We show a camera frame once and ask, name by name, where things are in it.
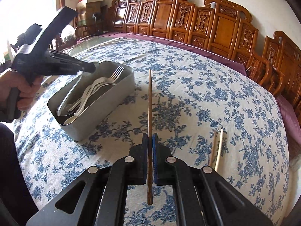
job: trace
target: gray container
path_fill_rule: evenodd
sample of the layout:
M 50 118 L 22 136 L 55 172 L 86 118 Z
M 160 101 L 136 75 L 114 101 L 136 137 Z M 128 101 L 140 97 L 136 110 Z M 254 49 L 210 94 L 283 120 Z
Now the gray container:
M 114 63 L 110 61 L 101 62 L 99 65 L 100 74 L 99 77 L 109 78 L 118 66 L 124 67 L 120 78 L 116 81 L 116 85 L 104 86 L 100 88 L 95 94 L 93 94 L 87 101 L 86 109 L 70 124 L 64 125 L 64 122 L 71 117 L 58 116 L 57 108 L 64 100 L 67 93 L 76 84 L 79 77 L 73 79 L 66 86 L 56 92 L 48 101 L 47 106 L 52 115 L 59 123 L 61 128 L 69 135 L 70 138 L 79 141 L 87 138 L 95 127 L 109 114 L 111 113 L 122 101 L 129 96 L 135 90 L 134 70 L 127 65 Z M 83 91 L 75 94 L 70 103 L 75 102 L 81 97 Z

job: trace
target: blue floral pattern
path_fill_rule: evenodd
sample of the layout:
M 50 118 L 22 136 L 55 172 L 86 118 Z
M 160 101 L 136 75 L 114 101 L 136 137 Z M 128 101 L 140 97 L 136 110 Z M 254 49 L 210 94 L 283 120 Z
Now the blue floral pattern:
M 79 53 L 134 68 L 136 89 L 91 135 L 73 141 L 49 109 L 49 98 L 75 76 L 45 78 L 32 107 L 14 124 L 18 159 L 41 209 L 91 165 L 106 167 L 128 155 L 147 131 L 148 70 L 153 75 L 153 130 L 188 165 L 208 164 L 214 130 L 225 130 L 219 173 L 275 224 L 285 214 L 288 147 L 274 97 L 213 60 L 154 42 L 116 38 Z M 129 186 L 125 225 L 175 225 L 170 186 Z

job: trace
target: person's arm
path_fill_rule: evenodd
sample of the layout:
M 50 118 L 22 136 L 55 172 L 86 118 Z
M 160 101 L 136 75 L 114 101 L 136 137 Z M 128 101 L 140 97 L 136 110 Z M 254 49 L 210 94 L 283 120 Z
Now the person's arm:
M 40 89 L 43 77 L 37 77 L 33 85 L 30 86 L 25 78 L 17 71 L 7 69 L 0 74 L 0 121 L 5 121 L 7 108 L 7 98 L 12 88 L 20 90 L 20 100 L 17 108 L 21 111 L 26 110 L 32 103 L 37 91 Z

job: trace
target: chopstick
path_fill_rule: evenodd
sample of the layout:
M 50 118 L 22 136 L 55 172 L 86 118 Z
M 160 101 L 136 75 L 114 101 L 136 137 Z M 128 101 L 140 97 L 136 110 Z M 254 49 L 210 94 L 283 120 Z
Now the chopstick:
M 148 143 L 147 143 L 147 204 L 153 204 L 153 113 L 152 113 L 152 83 L 151 69 L 149 70 L 148 83 Z
M 221 158 L 221 153 L 222 153 L 222 143 L 223 143 L 223 133 L 224 129 L 221 129 L 221 136 L 219 137 L 219 151 L 217 152 L 217 158 L 216 158 L 216 163 L 214 170 L 217 172 L 217 169 L 219 168 L 219 159 Z
M 210 167 L 212 167 L 212 164 L 213 164 L 213 159 L 214 159 L 214 151 L 215 151 L 215 136 L 216 136 L 216 130 L 214 130 L 214 133 L 213 133 L 212 150 L 211 150 L 211 155 L 210 155 L 210 160 L 209 160 L 209 166 L 210 166 Z

